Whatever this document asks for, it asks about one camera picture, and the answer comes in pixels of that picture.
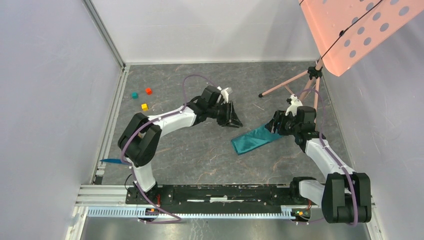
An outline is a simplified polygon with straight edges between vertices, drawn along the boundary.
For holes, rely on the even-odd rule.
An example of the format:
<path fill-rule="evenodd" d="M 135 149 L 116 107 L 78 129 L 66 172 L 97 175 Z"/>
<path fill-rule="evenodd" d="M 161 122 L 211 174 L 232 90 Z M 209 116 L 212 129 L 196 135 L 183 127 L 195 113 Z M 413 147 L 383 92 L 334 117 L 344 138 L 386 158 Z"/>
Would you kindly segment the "teal cloth napkin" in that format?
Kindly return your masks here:
<path fill-rule="evenodd" d="M 233 138 L 230 142 L 237 155 L 243 155 L 264 145 L 281 139 L 277 133 L 271 133 L 263 124 L 247 133 Z"/>

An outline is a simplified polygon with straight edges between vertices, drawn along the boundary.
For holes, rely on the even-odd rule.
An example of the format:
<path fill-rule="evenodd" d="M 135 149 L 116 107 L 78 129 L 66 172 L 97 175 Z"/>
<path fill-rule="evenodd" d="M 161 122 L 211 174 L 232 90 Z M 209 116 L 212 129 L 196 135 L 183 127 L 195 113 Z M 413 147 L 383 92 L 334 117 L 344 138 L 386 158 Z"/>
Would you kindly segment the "blue knife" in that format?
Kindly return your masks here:
<path fill-rule="evenodd" d="M 118 159 L 118 158 L 105 158 L 105 159 L 101 159 L 100 162 L 110 163 L 110 164 L 128 165 L 128 162 L 121 160 L 121 159 Z"/>

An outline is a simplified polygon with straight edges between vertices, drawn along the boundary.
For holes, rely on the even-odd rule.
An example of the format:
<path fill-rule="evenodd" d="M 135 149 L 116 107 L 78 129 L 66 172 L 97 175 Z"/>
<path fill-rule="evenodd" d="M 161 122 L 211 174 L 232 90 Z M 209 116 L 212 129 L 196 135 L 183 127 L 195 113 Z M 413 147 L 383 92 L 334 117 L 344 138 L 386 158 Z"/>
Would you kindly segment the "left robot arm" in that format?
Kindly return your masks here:
<path fill-rule="evenodd" d="M 196 126 L 207 119 L 215 119 L 221 127 L 241 128 L 234 104 L 230 100 L 230 87 L 207 86 L 200 96 L 181 107 L 159 115 L 146 116 L 139 112 L 130 120 L 118 140 L 123 154 L 122 162 L 131 167 L 138 197 L 145 204 L 157 198 L 157 184 L 151 161 L 162 137 L 174 131 Z"/>

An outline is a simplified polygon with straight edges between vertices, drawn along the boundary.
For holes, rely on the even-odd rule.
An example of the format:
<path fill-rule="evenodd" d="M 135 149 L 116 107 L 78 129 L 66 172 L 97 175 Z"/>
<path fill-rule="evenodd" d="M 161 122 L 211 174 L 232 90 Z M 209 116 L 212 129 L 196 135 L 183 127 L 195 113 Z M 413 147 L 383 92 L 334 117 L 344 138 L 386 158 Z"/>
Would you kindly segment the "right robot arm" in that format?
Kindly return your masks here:
<path fill-rule="evenodd" d="M 293 136 L 300 147 L 325 177 L 319 183 L 313 177 L 295 177 L 289 199 L 302 204 L 307 199 L 317 204 L 329 224 L 368 223 L 372 219 L 371 180 L 364 172 L 345 164 L 316 129 L 317 112 L 310 106 L 299 106 L 295 113 L 276 110 L 265 128 L 272 134 Z"/>

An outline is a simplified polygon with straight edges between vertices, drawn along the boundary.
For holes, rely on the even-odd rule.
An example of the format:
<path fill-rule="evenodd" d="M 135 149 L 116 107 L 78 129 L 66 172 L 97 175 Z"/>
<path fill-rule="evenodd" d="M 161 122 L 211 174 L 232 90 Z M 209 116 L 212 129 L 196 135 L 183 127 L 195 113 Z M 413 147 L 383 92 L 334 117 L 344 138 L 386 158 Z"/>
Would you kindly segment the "pink tripod stand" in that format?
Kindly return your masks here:
<path fill-rule="evenodd" d="M 264 92 L 261 92 L 258 97 L 262 98 L 267 94 L 270 94 L 271 92 L 284 87 L 289 93 L 294 94 L 294 92 L 289 88 L 289 84 L 299 80 L 301 78 L 303 78 L 304 76 L 308 76 L 308 80 L 302 90 L 301 93 L 297 93 L 296 95 L 298 96 L 298 99 L 303 101 L 307 95 L 312 91 L 313 95 L 314 95 L 314 99 L 313 99 L 313 107 L 317 110 L 318 109 L 318 101 L 319 101 L 319 91 L 320 91 L 320 81 L 321 78 L 323 77 L 323 72 L 322 69 L 324 67 L 324 62 L 322 60 L 322 58 L 320 57 L 314 66 L 310 66 L 308 67 L 307 70 L 295 75 L 292 78 L 289 78 L 286 81 L 283 81 L 282 83 L 268 89 L 265 90 Z"/>

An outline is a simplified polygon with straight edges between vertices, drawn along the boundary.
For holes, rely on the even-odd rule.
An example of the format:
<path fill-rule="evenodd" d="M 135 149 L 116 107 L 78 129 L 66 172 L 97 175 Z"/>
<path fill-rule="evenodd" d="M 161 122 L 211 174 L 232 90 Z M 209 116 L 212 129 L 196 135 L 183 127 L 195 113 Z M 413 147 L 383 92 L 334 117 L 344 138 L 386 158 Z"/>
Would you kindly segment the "orange cube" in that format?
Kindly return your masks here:
<path fill-rule="evenodd" d="M 147 95 L 152 95 L 153 94 L 153 91 L 152 91 L 151 88 L 146 88 L 145 89 L 145 92 L 146 92 Z"/>

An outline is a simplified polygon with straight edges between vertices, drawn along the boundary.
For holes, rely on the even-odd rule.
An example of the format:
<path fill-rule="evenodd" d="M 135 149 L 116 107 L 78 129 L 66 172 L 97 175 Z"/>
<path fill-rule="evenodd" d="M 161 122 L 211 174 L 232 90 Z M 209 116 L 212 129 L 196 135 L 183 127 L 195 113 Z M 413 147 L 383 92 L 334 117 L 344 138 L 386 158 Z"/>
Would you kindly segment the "yellow cube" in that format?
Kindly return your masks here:
<path fill-rule="evenodd" d="M 141 109 L 143 111 L 148 111 L 149 110 L 149 107 L 148 107 L 148 105 L 146 103 L 143 103 L 143 104 L 141 104 Z"/>

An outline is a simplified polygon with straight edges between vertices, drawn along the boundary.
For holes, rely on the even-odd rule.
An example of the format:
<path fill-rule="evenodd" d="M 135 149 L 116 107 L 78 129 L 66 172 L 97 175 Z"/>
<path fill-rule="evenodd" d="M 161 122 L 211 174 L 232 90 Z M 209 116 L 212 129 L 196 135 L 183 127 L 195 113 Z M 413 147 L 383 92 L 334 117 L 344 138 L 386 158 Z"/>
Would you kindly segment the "pink perforated panel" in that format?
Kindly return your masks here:
<path fill-rule="evenodd" d="M 339 77 L 424 10 L 422 0 L 301 0 L 323 65 Z"/>

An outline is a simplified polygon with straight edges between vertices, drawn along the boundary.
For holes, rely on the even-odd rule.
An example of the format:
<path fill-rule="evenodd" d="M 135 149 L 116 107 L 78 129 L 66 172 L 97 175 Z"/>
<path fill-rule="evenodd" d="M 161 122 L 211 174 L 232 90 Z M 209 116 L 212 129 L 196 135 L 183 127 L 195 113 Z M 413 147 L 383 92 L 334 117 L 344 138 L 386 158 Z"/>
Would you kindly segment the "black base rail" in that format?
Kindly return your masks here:
<path fill-rule="evenodd" d="M 155 205 L 172 214 L 276 214 L 281 207 L 306 209 L 318 203 L 295 196 L 288 184 L 163 184 L 141 194 L 126 189 L 127 205 Z"/>

